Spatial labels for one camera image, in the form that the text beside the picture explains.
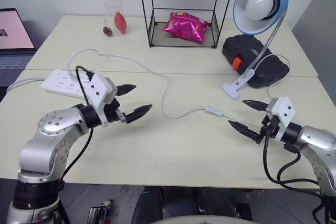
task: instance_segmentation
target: blue lamp shade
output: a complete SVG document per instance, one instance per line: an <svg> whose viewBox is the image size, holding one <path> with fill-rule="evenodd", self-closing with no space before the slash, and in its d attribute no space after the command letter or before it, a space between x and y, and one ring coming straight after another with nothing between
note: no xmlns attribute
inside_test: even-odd
<svg viewBox="0 0 336 224"><path fill-rule="evenodd" d="M281 14L287 9L288 0L275 0L275 11L267 18L252 20L246 14L246 4L248 0L235 0L233 7L233 18L236 27L244 34L256 35L269 29L278 21Z"/></svg>

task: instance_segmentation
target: gooseneck lamp arm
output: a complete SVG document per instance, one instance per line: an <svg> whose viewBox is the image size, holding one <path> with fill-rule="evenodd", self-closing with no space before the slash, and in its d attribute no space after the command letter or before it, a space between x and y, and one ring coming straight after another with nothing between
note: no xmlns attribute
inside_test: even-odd
<svg viewBox="0 0 336 224"><path fill-rule="evenodd" d="M273 32L271 33L271 35L269 36L267 42L265 43L263 49L260 51L260 53L258 54L258 56L254 59L254 61L252 61L252 63L246 68L245 72L244 72L244 78L247 77L247 73L250 71L250 69L258 63L258 61L262 58L262 56L264 55L265 51L267 50L267 48L269 47L269 45L271 44L273 38L275 37L275 34L277 33L277 31L279 30L281 23L283 21L283 19L285 18L287 12L287 8L285 8L273 30Z"/></svg>

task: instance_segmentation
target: desk lamp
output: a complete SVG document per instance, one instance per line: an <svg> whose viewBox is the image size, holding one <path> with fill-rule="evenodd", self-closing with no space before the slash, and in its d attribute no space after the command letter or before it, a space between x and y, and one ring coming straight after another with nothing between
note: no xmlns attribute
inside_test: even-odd
<svg viewBox="0 0 336 224"><path fill-rule="evenodd" d="M245 72L232 84L223 83L222 89L233 99L238 98L238 91L254 76L253 66L262 58L269 44L277 33L285 17L288 0L235 0L233 18L236 27L244 34L263 33L272 25L275 28L258 56L246 68Z"/></svg>

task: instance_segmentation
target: laptop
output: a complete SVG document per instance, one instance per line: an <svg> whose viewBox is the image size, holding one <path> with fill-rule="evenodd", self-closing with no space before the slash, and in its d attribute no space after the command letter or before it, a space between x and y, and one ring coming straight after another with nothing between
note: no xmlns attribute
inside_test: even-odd
<svg viewBox="0 0 336 224"><path fill-rule="evenodd" d="M0 87L15 82L35 52L16 9L0 9Z"/></svg>

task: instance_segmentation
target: robotic arm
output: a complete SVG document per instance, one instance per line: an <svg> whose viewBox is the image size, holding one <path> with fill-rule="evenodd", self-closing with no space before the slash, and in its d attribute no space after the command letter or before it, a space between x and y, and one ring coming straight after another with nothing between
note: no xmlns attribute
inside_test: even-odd
<svg viewBox="0 0 336 224"><path fill-rule="evenodd" d="M286 97L273 98L270 104L254 100L243 102L253 109L267 113L262 121L260 134L237 122L229 121L231 126L258 144L268 133L275 141L297 147L314 170L329 208L330 223L336 223L336 135L327 130L301 127L290 122L294 109Z"/></svg>
<svg viewBox="0 0 336 224"><path fill-rule="evenodd" d="M74 142L99 125L120 121L131 123L145 115L152 105L145 105L126 115L118 107L116 95L135 88L116 87L98 74L89 76L90 105L76 105L50 112L42 117L38 129L20 155L20 171L14 200L9 206L7 223L69 223L58 191Z"/></svg>

